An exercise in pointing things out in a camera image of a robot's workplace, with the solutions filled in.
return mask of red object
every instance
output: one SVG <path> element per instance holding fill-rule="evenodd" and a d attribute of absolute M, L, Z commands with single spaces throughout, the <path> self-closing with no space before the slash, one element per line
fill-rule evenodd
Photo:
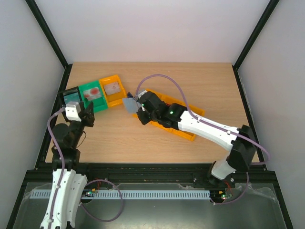
<path fill-rule="evenodd" d="M 97 190 L 100 190 L 100 185 L 101 185 L 101 182 L 97 182 Z"/>
<path fill-rule="evenodd" d="M 226 182 L 225 180 L 224 180 L 224 183 L 228 186 L 228 188 L 229 188 L 229 190 L 230 190 L 230 193 L 231 193 L 232 196 L 233 196 L 233 192 L 232 192 L 232 189 L 231 189 L 231 186 L 229 185 L 229 183 Z"/>
<path fill-rule="evenodd" d="M 99 92 L 100 92 L 100 90 L 97 89 L 97 88 L 92 88 L 92 89 L 90 90 L 90 93 L 91 93 L 91 94 L 98 94 Z"/>

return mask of yellow tray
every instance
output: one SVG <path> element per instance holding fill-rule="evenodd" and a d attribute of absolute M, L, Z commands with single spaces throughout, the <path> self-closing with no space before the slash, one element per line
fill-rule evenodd
<path fill-rule="evenodd" d="M 102 79 L 99 80 L 99 82 L 100 82 L 102 91 L 104 93 L 105 100 L 106 100 L 106 103 L 107 103 L 108 107 L 113 107 L 113 106 L 120 105 L 120 104 L 123 103 L 122 99 L 126 98 L 127 95 L 126 95 L 125 89 L 124 89 L 118 75 L 113 75 L 113 76 L 109 76 L 109 77 L 106 77 L 106 78 L 102 78 Z M 107 95 L 105 90 L 104 90 L 104 85 L 114 83 L 114 82 L 119 83 L 121 91 L 118 92 L 118 93 L 115 93 L 115 94 Z"/>

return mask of black metal frame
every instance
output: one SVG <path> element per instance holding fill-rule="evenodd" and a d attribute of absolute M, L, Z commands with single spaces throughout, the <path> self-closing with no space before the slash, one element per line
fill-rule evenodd
<path fill-rule="evenodd" d="M 62 81 L 59 87 L 59 92 L 66 88 L 69 75 L 71 72 L 72 64 L 68 64 L 64 58 L 54 36 L 52 35 L 43 15 L 41 14 L 35 0 L 25 0 L 37 19 L 41 29 L 45 33 L 52 48 L 58 56 L 60 62 L 65 68 L 65 72 L 62 77 Z M 244 90 L 238 75 L 238 69 L 244 61 L 246 55 L 250 51 L 259 33 L 266 24 L 268 18 L 272 14 L 279 0 L 270 0 L 265 11 L 263 12 L 259 22 L 257 23 L 254 31 L 252 32 L 249 40 L 247 41 L 244 49 L 238 57 L 234 66 L 232 66 L 236 82 L 239 88 L 239 92 L 243 101 L 244 109 L 247 115 L 249 126 L 254 131 L 254 136 L 257 139 L 257 134 L 254 128 L 252 116 L 248 107 L 248 103 L 244 94 Z M 60 101 L 57 98 L 54 103 L 52 113 L 57 111 L 60 107 Z M 24 181 L 21 185 L 12 215 L 10 217 L 7 229 L 12 229 L 27 183 L 29 182 L 51 182 L 52 180 L 52 167 L 51 164 L 45 163 L 47 151 L 51 142 L 49 133 L 46 131 L 41 149 L 38 155 L 38 159 L 34 170 L 28 170 Z M 264 161 L 263 154 L 258 150 L 258 156 L 260 161 Z M 209 190 L 216 190 L 217 188 L 210 186 L 207 183 L 203 183 L 202 178 L 206 176 L 210 163 L 206 164 L 96 164 L 96 163 L 80 163 L 77 172 L 86 174 L 88 179 L 108 178 L 113 183 L 181 183 L 181 184 L 193 184 L 195 187 L 204 187 Z M 236 183 L 245 183 L 245 174 L 236 172 L 232 174 Z M 249 177 L 252 183 L 272 183 L 275 188 L 276 196 L 280 202 L 281 211 L 288 229 L 292 229 L 292 223 L 285 206 L 283 195 L 279 187 L 275 172 L 267 171 L 265 166 L 251 166 L 249 171 Z"/>

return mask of white wall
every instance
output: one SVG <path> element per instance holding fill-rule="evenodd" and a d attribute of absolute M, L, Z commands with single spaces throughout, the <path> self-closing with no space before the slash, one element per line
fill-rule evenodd
<path fill-rule="evenodd" d="M 34 164 L 63 67 L 24 0 L 0 0 L 0 228 Z"/>
<path fill-rule="evenodd" d="M 269 0 L 36 0 L 68 62 L 232 62 Z"/>
<path fill-rule="evenodd" d="M 305 1 L 280 1 L 239 71 L 294 228 L 304 228 Z"/>

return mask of black frame edge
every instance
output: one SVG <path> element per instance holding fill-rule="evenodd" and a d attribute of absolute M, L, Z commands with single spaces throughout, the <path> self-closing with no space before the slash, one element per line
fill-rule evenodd
<path fill-rule="evenodd" d="M 102 167 L 96 164 L 86 164 L 81 163 L 81 167 L 84 166 L 87 173 L 93 173 L 93 176 L 98 176 L 100 178 L 104 178 L 103 176 L 109 177 L 109 179 L 114 183 L 134 183 L 134 176 L 138 177 L 137 181 L 140 183 L 160 183 L 160 178 L 162 177 L 167 183 L 181 183 L 176 180 L 177 175 L 181 176 L 183 174 L 182 180 L 188 184 L 193 183 L 193 175 L 205 176 L 208 171 L 209 164 L 196 164 L 195 167 L 191 167 L 188 164 L 179 164 L 181 168 L 172 168 L 171 164 L 166 164 L 164 168 L 160 168 L 159 171 L 156 168 L 153 168 L 153 164 L 149 164 L 147 168 L 144 167 L 136 167 L 132 168 L 129 174 L 124 174 L 124 170 L 129 171 L 130 168 L 124 164 L 121 164 L 123 167 L 119 167 L 117 164 L 103 164 Z M 52 167 L 51 164 L 45 164 L 45 167 L 42 167 L 39 170 L 28 170 L 24 181 L 22 183 L 21 189 L 19 191 L 15 206 L 13 208 L 9 223 L 7 225 L 7 229 L 12 229 L 14 223 L 16 221 L 16 217 L 18 214 L 18 210 L 20 208 L 20 204 L 22 202 L 24 192 L 26 186 L 29 182 L 35 183 L 51 183 L 52 182 Z M 284 198 L 282 196 L 282 192 L 280 186 L 277 181 L 277 177 L 275 172 L 273 171 L 262 171 L 258 169 L 258 167 L 251 167 L 249 171 L 249 177 L 251 183 L 266 183 L 273 184 L 275 194 L 277 199 L 279 200 L 279 204 L 281 207 L 281 212 L 286 224 L 287 229 L 293 229 L 292 222 L 290 220 Z M 243 172 L 236 172 L 233 174 L 233 178 L 235 183 L 245 183 L 246 175 Z"/>
<path fill-rule="evenodd" d="M 11 212 L 9 222 L 6 226 L 7 229 L 13 229 L 13 227 L 14 227 L 14 224 L 15 224 L 15 221 L 16 221 L 16 218 L 18 215 L 18 211 L 19 211 L 20 205 L 23 200 L 25 189 L 26 189 L 26 185 L 22 185 L 19 190 L 15 205 L 13 207 L 13 211 Z"/>
<path fill-rule="evenodd" d="M 59 48 L 58 43 L 56 42 L 51 30 L 49 29 L 49 26 L 47 25 L 47 22 L 45 21 L 40 9 L 38 8 L 35 0 L 25 0 L 30 8 L 30 10 L 32 11 L 34 17 L 36 18 L 38 24 L 40 25 L 44 35 L 47 37 L 50 45 L 52 46 L 52 48 L 54 49 L 58 59 L 60 60 L 62 66 L 64 68 L 68 67 L 68 62 L 66 60 L 66 58 L 64 57 L 64 55 L 61 52 L 61 49 Z"/>
<path fill-rule="evenodd" d="M 247 102 L 247 99 L 246 99 L 246 96 L 245 96 L 245 93 L 244 93 L 244 88 L 243 88 L 242 82 L 240 80 L 238 71 L 236 71 L 236 72 L 234 71 L 234 75 L 235 75 L 238 90 L 239 90 L 239 93 L 240 93 L 240 96 L 241 96 L 241 99 L 242 99 L 242 102 L 243 102 L 243 105 L 244 105 L 244 111 L 246 113 L 249 126 L 253 131 L 256 142 L 259 143 L 257 133 L 256 133 L 256 130 L 255 130 L 255 126 L 254 126 L 254 122 L 253 122 L 253 119 L 252 119 L 252 115 L 251 115 L 251 112 L 250 112 L 250 108 L 249 108 L 249 105 L 248 105 L 248 102 Z M 264 161 L 264 156 L 263 156 L 263 153 L 262 153 L 261 149 L 259 149 L 259 148 L 257 149 L 257 155 L 258 155 L 259 160 L 261 162 L 263 162 Z M 266 165 L 262 165 L 262 168 L 265 169 L 265 170 L 267 169 Z"/>
<path fill-rule="evenodd" d="M 259 19 L 258 23 L 256 24 L 246 45 L 244 46 L 242 52 L 240 53 L 239 57 L 237 58 L 237 61 L 235 62 L 234 66 L 233 66 L 234 72 L 238 71 L 238 69 L 242 65 L 244 59 L 246 58 L 246 56 L 249 53 L 250 49 L 252 48 L 254 42 L 256 41 L 258 35 L 261 33 L 263 27 L 265 26 L 266 22 L 268 21 L 269 17 L 271 16 L 273 10 L 276 8 L 279 1 L 280 0 L 270 0 L 269 1 L 261 18 Z"/>
<path fill-rule="evenodd" d="M 61 84 L 59 86 L 58 92 L 63 91 L 63 90 L 66 89 L 68 79 L 69 79 L 69 76 L 70 76 L 70 73 L 71 73 L 71 69 L 72 69 L 72 64 L 69 64 L 68 67 L 65 69 L 65 71 L 63 73 Z M 53 113 L 55 113 L 56 111 L 58 111 L 60 106 L 61 106 L 59 98 L 58 98 L 57 95 L 58 95 L 58 93 L 56 94 L 56 99 L 55 99 L 55 103 L 54 103 L 51 115 Z M 51 127 L 55 126 L 56 120 L 57 120 L 57 117 L 52 119 Z M 44 138 L 43 138 L 43 141 L 42 141 L 42 144 L 41 144 L 41 148 L 40 148 L 37 160 L 36 160 L 36 164 L 35 164 L 36 169 L 38 169 L 41 166 L 42 163 L 45 163 L 45 157 L 47 155 L 50 142 L 51 142 L 51 136 L 48 132 L 48 129 L 46 129 L 46 132 L 44 134 Z"/>

